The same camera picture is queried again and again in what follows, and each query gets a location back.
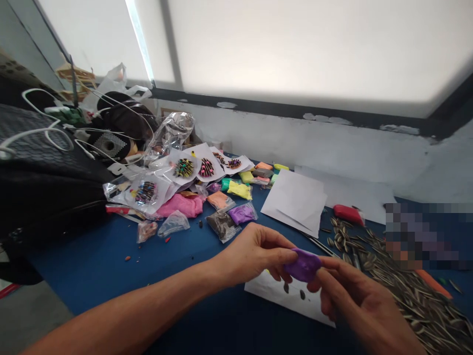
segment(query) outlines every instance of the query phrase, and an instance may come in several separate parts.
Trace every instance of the red object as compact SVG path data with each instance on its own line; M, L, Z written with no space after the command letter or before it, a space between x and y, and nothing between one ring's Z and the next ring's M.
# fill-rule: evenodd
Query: red object
M17 289L19 289L21 287L21 285L18 285L18 284L10 284L8 285L7 287L5 287L4 289L0 290L0 299L8 296L9 294L11 294L13 291L16 291Z
M346 219L349 222L362 225L363 227L365 226L365 218L363 217L362 212L353 207L335 205L334 213L338 218Z

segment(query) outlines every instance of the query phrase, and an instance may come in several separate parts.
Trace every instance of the sunflower seed pile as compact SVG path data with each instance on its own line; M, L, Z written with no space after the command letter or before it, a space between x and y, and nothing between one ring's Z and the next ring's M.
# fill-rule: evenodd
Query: sunflower seed pile
M343 253L343 260L350 264L347 247L358 252L364 271L391 292L427 353L473 354L473 325L449 299L433 290L415 271L401 269L386 252L386 242L369 228L363 238L348 235L348 229L353 228L348 222L332 217L331 223L335 240L329 237L329 246Z

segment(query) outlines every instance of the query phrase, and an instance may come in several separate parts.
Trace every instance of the peeling paint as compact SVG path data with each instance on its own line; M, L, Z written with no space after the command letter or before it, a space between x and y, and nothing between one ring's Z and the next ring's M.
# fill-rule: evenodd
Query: peeling paint
M408 126L382 125L382 126L379 126L379 129L382 130L382 131L404 133L404 134L410 134L410 135L414 135L414 136L419 135L419 129L418 128L408 127Z
M328 123L336 123L336 124L342 124L346 126L352 126L353 123L350 121L340 118L340 117L327 117L323 115L313 115L312 113L305 113L303 116L304 119L310 120L310 121L317 121L317 122L328 122Z
M217 103L217 106L219 106L220 108L235 108L237 105L233 103L221 102Z

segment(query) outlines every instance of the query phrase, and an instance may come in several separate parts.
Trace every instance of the purple clay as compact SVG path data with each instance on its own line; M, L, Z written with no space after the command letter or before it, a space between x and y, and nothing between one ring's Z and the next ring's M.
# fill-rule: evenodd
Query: purple clay
M309 283L314 280L317 270L322 267L317 255L309 253L299 248L291 249L295 251L299 258L292 264L285 264L284 270L296 280Z

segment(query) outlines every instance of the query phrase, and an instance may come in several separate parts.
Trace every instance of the purple clay packet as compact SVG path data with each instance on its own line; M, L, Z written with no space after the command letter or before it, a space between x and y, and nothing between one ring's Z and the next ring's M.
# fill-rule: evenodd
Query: purple clay packet
M309 253L299 248L291 249L295 251L299 258L292 264L285 264L284 270L296 280L309 283L314 280L317 270L322 267L317 255Z
M228 214L236 225L258 219L258 214L256 213L256 210L251 202L231 209L228 211Z

